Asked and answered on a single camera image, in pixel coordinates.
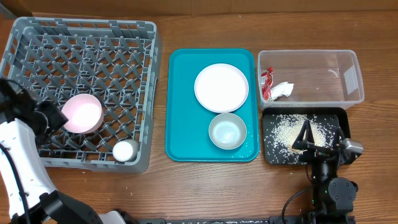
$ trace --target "white label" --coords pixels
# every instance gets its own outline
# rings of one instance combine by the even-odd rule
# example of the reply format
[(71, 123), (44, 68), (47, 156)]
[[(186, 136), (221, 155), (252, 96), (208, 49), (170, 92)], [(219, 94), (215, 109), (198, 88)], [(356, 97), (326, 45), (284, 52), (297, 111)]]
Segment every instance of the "white label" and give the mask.
[(358, 79), (356, 78), (354, 65), (344, 73), (344, 79), (346, 80), (347, 95), (358, 89)]

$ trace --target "clear plastic bin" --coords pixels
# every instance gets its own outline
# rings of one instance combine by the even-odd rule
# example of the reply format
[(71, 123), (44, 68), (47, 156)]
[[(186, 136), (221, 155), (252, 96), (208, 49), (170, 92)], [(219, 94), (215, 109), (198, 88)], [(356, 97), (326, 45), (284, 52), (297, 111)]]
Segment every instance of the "clear plastic bin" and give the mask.
[[(259, 53), (257, 77), (260, 108), (341, 107), (347, 109), (364, 100), (358, 59), (352, 50), (263, 50)], [(265, 101), (261, 73), (274, 69), (274, 83), (294, 83), (289, 97)]]

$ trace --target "white bowl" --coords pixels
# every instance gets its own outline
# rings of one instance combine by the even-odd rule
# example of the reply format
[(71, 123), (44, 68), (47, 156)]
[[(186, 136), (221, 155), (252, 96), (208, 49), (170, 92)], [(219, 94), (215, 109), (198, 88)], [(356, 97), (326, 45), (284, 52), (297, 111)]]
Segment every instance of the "white bowl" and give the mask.
[(199, 73), (194, 90), (204, 108), (215, 113), (227, 113), (238, 109), (246, 101), (249, 83), (236, 67), (217, 63)]
[(231, 113), (217, 115), (209, 126), (211, 141), (226, 150), (236, 149), (242, 145), (247, 133), (243, 120), (238, 115)]
[(70, 98), (63, 106), (62, 113), (69, 120), (63, 127), (77, 134), (92, 133), (104, 120), (101, 102), (90, 94), (79, 94)]

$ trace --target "dish rack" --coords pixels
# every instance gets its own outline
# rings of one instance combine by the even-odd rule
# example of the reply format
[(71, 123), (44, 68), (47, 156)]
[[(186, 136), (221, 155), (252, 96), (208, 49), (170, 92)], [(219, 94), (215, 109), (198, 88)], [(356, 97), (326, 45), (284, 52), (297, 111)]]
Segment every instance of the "dish rack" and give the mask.
[[(38, 101), (62, 106), (71, 97), (96, 96), (104, 123), (90, 134), (61, 128), (39, 147), (45, 166), (144, 172), (149, 166), (161, 41), (146, 21), (21, 17), (12, 27), (0, 75), (18, 81)], [(135, 161), (118, 162), (112, 148), (134, 139)]]

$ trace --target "white mug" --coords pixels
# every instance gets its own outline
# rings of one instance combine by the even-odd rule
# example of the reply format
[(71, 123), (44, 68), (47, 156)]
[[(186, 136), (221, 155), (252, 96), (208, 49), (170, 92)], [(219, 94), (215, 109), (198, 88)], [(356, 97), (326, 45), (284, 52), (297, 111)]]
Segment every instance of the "white mug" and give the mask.
[(120, 141), (113, 146), (113, 157), (119, 162), (129, 162), (137, 157), (139, 150), (138, 142), (128, 139)]

